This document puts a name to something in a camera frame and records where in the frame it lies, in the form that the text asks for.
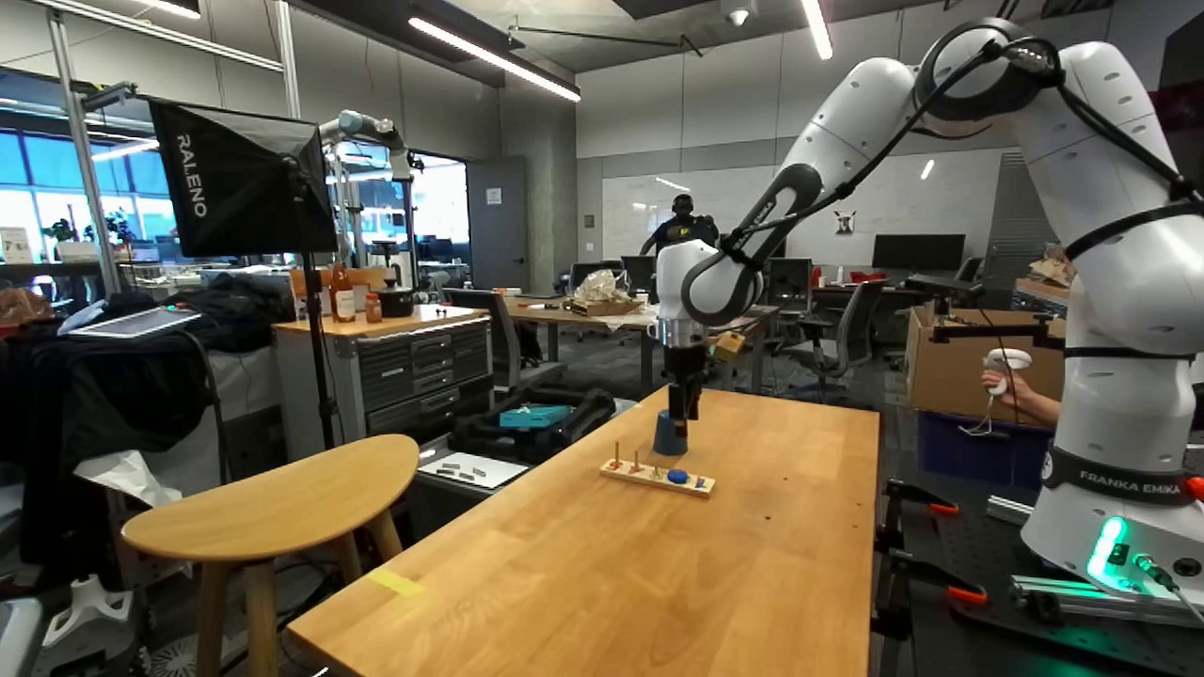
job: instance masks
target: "wooden block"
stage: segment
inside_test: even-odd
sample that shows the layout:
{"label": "wooden block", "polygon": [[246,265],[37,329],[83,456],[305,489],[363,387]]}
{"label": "wooden block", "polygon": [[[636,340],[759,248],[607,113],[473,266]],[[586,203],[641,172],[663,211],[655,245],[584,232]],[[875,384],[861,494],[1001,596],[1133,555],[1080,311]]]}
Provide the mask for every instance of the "wooden block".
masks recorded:
{"label": "wooden block", "polygon": [[693,498],[710,498],[717,494],[717,477],[690,474],[683,465],[668,471],[668,465],[653,465],[653,461],[611,458],[611,461],[601,461],[601,474],[607,477],[641,483],[641,485],[679,489],[679,494],[693,494]]}

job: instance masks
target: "keyboard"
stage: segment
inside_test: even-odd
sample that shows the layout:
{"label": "keyboard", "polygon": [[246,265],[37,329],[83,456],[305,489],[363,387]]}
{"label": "keyboard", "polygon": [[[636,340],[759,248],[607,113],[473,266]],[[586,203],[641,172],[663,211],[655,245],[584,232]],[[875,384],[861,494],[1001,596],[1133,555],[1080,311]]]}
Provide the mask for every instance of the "keyboard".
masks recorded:
{"label": "keyboard", "polygon": [[182,329],[182,324],[194,324],[194,319],[199,319],[199,311],[160,306],[160,307],[142,307],[142,311],[103,319],[103,324],[86,324],[86,329],[78,329],[71,335],[86,335],[86,340],[142,340],[142,335],[160,335],[160,330],[171,330],[171,329]]}

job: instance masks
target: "box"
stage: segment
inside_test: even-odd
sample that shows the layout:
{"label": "box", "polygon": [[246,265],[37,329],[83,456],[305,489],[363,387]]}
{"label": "box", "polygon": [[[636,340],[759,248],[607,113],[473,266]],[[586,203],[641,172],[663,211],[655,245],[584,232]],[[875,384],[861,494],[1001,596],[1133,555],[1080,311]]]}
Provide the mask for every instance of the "box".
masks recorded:
{"label": "box", "polygon": [[918,414],[918,461],[987,485],[1038,489],[1054,434],[995,425],[999,438],[967,438],[971,418]]}
{"label": "box", "polygon": [[[951,329],[1030,329],[1038,324],[1035,311],[1001,311],[1001,307],[951,307]],[[1018,345],[1030,352],[1030,366],[1020,372],[1035,393],[1063,400],[1063,351],[1035,345],[1029,335],[1001,335],[1001,340],[949,340],[937,342],[937,316],[929,306],[913,306],[908,319],[908,408],[927,414],[949,414],[949,418],[982,418],[987,387],[982,387],[982,359],[991,351]],[[1008,425],[1020,430],[1050,430],[1029,414],[1013,414],[1008,408],[999,408],[999,418],[1008,418]]]}

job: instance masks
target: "storage bin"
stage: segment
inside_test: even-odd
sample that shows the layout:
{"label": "storage bin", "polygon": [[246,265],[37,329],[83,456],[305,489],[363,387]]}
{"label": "storage bin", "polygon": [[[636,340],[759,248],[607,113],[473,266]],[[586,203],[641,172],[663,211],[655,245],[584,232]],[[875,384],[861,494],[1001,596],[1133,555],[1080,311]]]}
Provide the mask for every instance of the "storage bin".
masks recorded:
{"label": "storage bin", "polygon": [[995,425],[999,438],[967,438],[967,418],[918,414],[918,461],[935,474],[1038,489],[1054,434]]}

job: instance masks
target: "cardboard box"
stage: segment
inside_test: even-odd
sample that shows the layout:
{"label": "cardboard box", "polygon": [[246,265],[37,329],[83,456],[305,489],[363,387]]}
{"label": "cardboard box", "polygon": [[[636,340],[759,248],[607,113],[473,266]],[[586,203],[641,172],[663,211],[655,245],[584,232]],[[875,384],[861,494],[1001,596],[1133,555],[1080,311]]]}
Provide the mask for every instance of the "cardboard box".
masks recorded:
{"label": "cardboard box", "polygon": [[[951,307],[949,311],[951,329],[1030,329],[1038,324],[1035,311],[979,311],[979,307]],[[908,319],[908,408],[912,411],[929,411],[929,414],[949,414],[949,418],[971,418],[979,420],[987,411],[987,387],[982,387],[982,359],[995,345],[1018,345],[1030,352],[1030,370],[1023,370],[1023,381],[1041,393],[1063,400],[1063,351],[1054,345],[1035,345],[1029,335],[1001,335],[1001,340],[949,340],[937,342],[937,316],[929,306],[913,306]],[[995,420],[1001,425],[1020,425],[1020,430],[1050,430],[1029,414],[1018,414],[1008,408],[995,408]]]}

